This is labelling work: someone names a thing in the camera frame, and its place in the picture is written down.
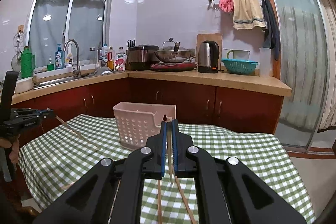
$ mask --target blue colander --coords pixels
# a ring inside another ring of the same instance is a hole
[[[238,75],[250,75],[255,70],[258,62],[249,60],[238,60],[238,59],[228,59],[223,58],[225,68],[234,74]]]

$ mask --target striped towel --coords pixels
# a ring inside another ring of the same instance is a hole
[[[238,30],[265,28],[263,12],[259,0],[233,0],[235,11],[233,27]]]

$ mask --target hand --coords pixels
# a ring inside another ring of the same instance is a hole
[[[3,148],[12,147],[12,151],[9,154],[9,159],[13,164],[16,164],[19,160],[20,143],[19,143],[18,137],[15,139],[13,143],[11,143],[9,140],[6,140],[4,138],[0,138],[0,147],[3,147]]]

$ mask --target green thermos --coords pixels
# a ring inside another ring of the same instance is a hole
[[[29,50],[29,46],[26,46],[21,54],[21,78],[28,78],[33,76],[35,69],[35,54]]]

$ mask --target table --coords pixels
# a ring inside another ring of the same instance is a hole
[[[76,137],[64,126],[58,126],[32,140],[20,149],[19,166],[27,186],[41,209],[45,209],[64,191],[62,186],[77,181],[100,159],[123,159],[131,153],[120,146],[114,118],[97,118],[81,114],[68,121],[95,146]],[[211,125],[179,124],[179,130],[193,138],[194,145],[212,156],[239,158],[257,176],[300,212],[307,223],[315,220],[314,210],[302,179],[279,140],[269,134],[238,134]],[[198,221],[194,179],[180,179],[190,209]],[[189,224],[176,183],[170,185],[168,161],[161,183],[163,223]],[[140,223],[156,223],[157,181],[146,179],[143,189]]]

